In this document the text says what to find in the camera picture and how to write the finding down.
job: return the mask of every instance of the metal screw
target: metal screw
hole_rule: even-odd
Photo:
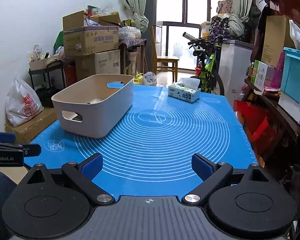
[[[200,197],[195,194],[189,194],[185,196],[185,200],[191,203],[198,202],[200,200]]]
[[[106,203],[106,202],[109,202],[110,200],[112,200],[112,197],[108,194],[101,194],[101,195],[97,196],[97,200],[99,202]]]

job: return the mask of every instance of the chair seat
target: chair seat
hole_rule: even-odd
[[[172,61],[178,61],[179,58],[178,57],[175,57],[175,56],[172,56],[172,57],[169,57],[169,56],[157,56],[157,61],[158,62],[172,62]]]

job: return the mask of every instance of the floor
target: floor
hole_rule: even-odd
[[[182,77],[191,77],[194,73],[178,72],[178,80]],[[168,87],[172,84],[172,72],[158,72],[157,80],[159,87]],[[15,183],[19,183],[27,174],[25,167],[0,167],[0,171],[12,179]]]

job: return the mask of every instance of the blue table surface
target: blue table surface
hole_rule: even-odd
[[[200,153],[213,162],[247,168],[257,162],[251,145],[228,101],[201,93],[188,103],[168,96],[162,87],[134,86],[133,105],[103,138],[64,131],[59,122],[40,133],[42,153],[25,158],[33,166],[60,168],[103,155],[103,169],[93,182],[118,199],[119,195],[162,196],[186,193],[202,183],[191,169],[191,156]]]

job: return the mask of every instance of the blue plastic container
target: blue plastic container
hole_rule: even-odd
[[[286,53],[280,90],[300,102],[300,50],[284,47]]]

